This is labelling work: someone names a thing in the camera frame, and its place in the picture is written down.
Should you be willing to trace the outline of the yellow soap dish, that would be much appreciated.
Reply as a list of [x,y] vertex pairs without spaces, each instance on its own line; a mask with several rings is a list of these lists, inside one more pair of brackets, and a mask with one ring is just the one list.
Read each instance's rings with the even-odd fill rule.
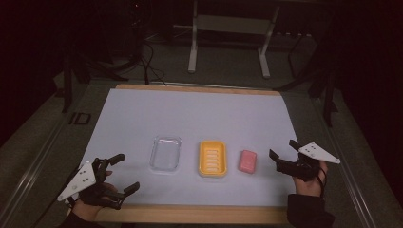
[[222,178],[227,173],[226,145],[220,141],[203,141],[199,151],[199,174]]

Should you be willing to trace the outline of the white table mat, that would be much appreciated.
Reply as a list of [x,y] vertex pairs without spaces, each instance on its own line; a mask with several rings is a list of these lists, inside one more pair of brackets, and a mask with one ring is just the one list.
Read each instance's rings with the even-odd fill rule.
[[[158,136],[182,139],[174,172],[150,168]],[[295,136],[279,95],[112,89],[84,158],[92,161],[125,154],[125,160],[113,166],[109,182],[119,189],[139,182],[140,190],[128,198],[133,204],[284,206],[294,184],[277,172],[268,154],[272,149],[285,160],[295,160],[297,154],[288,145]],[[203,141],[225,143],[224,177],[199,174]],[[239,171],[243,150],[258,155],[254,174]]]

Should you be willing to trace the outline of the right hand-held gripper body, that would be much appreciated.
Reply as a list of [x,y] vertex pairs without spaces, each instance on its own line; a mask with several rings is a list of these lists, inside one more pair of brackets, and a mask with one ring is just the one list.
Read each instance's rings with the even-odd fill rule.
[[339,158],[336,158],[315,142],[310,142],[302,145],[297,151],[296,161],[286,161],[279,158],[278,162],[276,162],[276,169],[278,172],[291,177],[310,181],[317,176],[320,161],[340,164]]

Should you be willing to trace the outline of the pink soap bar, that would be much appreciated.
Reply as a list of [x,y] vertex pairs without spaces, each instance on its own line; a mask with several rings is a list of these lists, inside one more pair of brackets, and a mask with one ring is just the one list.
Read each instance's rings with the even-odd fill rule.
[[240,153],[239,171],[254,174],[256,171],[258,155],[249,150],[243,150]]

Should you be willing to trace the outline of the white metal desk frame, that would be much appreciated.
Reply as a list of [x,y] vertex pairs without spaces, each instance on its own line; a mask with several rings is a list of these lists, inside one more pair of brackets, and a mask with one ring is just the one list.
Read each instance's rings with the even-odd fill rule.
[[262,35],[264,37],[263,44],[258,48],[259,64],[262,77],[265,79],[270,78],[271,73],[266,59],[266,51],[274,33],[280,6],[275,6],[270,19],[252,19],[199,14],[198,5],[199,0],[193,0],[192,40],[187,71],[189,73],[196,72],[199,30],[232,32]]

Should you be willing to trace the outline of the black metal stand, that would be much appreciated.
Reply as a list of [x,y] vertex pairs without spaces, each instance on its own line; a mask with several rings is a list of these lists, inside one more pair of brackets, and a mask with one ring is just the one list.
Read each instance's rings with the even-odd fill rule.
[[334,35],[325,34],[317,43],[310,60],[303,67],[296,79],[288,84],[275,87],[275,91],[289,91],[306,82],[310,98],[324,96],[322,117],[332,127],[332,113],[336,111],[333,98],[336,83],[336,59],[339,56],[337,39]]
[[90,73],[87,69],[88,67],[94,68],[109,79],[125,81],[125,78],[117,75],[110,68],[102,66],[98,62],[92,60],[89,56],[85,55],[82,51],[79,51],[72,42],[65,41],[63,44],[63,113],[67,113],[72,105],[72,75],[75,75],[79,83],[88,84],[91,79]]

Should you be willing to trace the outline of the person's left hand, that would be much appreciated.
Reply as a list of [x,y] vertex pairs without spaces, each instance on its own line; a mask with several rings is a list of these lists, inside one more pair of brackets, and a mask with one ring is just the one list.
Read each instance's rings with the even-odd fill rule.
[[[112,171],[106,171],[107,176],[112,175],[112,173],[113,173]],[[103,186],[112,192],[118,191],[114,185],[112,185],[108,182],[104,182]],[[106,196],[103,196],[102,199],[111,201],[111,199]],[[75,205],[74,205],[73,209],[71,210],[71,213],[75,214],[80,219],[92,222],[96,219],[99,211],[102,208],[104,208],[104,206],[94,206],[94,205],[85,204],[84,202],[81,201],[81,199],[78,199],[75,202]]]

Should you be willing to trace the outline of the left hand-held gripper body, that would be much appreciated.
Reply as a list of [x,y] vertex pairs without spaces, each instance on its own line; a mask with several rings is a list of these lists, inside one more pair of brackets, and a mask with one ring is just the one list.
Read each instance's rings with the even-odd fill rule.
[[[96,158],[94,162],[86,161],[76,172],[67,186],[57,197],[58,201],[67,200],[70,206],[75,204],[75,195],[82,202],[94,206],[104,206],[119,210],[125,195],[112,192],[103,186],[106,180],[106,170],[110,166],[108,159]],[[111,201],[103,200],[106,196]]]

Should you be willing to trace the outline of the clear plastic tray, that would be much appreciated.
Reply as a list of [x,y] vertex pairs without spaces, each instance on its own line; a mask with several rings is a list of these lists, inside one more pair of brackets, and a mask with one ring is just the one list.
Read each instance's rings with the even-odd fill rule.
[[150,168],[157,172],[174,172],[179,166],[182,139],[173,136],[155,138],[149,160]]

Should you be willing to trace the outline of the black rectangular floor frame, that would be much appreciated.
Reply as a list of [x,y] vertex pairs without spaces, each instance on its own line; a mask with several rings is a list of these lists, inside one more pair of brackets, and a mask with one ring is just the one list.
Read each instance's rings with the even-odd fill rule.
[[89,113],[74,112],[68,121],[69,124],[86,125],[89,124],[91,115]]

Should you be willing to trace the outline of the person's right hand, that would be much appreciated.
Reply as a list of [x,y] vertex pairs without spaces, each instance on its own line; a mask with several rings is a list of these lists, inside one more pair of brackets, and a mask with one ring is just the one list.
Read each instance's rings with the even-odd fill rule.
[[325,161],[319,162],[320,168],[317,176],[308,181],[293,178],[298,195],[323,198],[327,183],[328,167]]

